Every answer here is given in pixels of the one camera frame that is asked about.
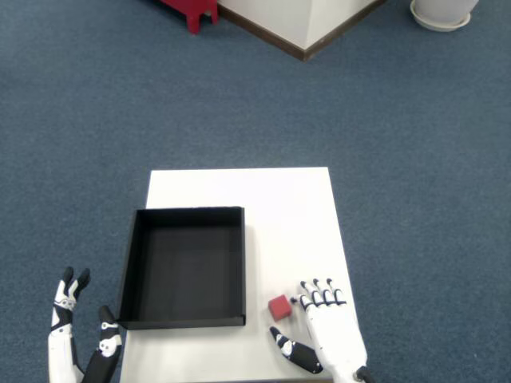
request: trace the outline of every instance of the black box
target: black box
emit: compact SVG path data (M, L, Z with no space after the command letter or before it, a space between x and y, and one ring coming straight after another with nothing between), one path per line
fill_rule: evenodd
M244 210L138 210L121 281L128 330L243 326Z

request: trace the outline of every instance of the fingertip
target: fingertip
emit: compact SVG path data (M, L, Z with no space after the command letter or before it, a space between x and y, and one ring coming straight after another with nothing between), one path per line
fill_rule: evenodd
M86 268L81 272L80 277L78 277L78 283L80 285L86 285L87 283L89 283L89 281L90 281L90 269Z
M64 273L62 274L62 281L64 281L65 283L69 283L69 281L71 281L71 279L73 278L73 273L74 273L74 270L71 266L67 266L66 269L64 270Z

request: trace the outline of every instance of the robot finger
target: robot finger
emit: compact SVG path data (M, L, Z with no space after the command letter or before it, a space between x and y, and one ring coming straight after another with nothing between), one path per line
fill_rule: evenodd
M327 279L328 286L332 289L332 292L334 293L335 301L338 305L345 305L346 299L344 298L343 291L339 288L337 288L334 284L334 281L331 280L331 278Z
M307 293L311 295L312 301L314 302L315 305L321 306L325 304L323 297L314 286L305 281L300 282L300 285L302 285L302 287L307 291Z
M310 310L312 307L315 307L314 303L309 299L309 297L303 294L299 295L298 298L295 297L291 298L291 303L297 302L300 302L305 312L307 312L307 310Z
M318 287L318 290L327 306L334 305L336 303L335 297L332 294L330 287L328 285L319 281L318 279L314 280L314 284L316 285L316 287Z
M66 267L62 274L61 280L58 283L57 293L55 294L55 301L60 302L68 294L69 282L73 278L73 268Z
M69 287L69 296L78 300L80 293L87 287L90 282L90 270L84 269L78 279L76 279Z
M99 310L101 340L85 371L82 383L109 383L121 355L119 325L107 306Z
M271 335L280 348L282 355L289 361L310 373L320 373L323 367L319 363L316 352L302 343L294 342L280 333L276 327L270 327Z

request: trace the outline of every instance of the white planter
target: white planter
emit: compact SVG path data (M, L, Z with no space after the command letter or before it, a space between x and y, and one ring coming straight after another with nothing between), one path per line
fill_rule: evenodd
M419 24L432 30L456 30L470 21L470 11L479 0L413 0L412 14Z

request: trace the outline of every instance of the white table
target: white table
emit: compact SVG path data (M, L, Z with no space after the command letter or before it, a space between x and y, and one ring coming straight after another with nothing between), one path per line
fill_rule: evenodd
M121 383L328 379L280 354L270 299L300 280L333 278L353 302L327 168L153 171L147 208L242 206L246 223L247 325L128 331ZM301 310L276 326L310 345Z

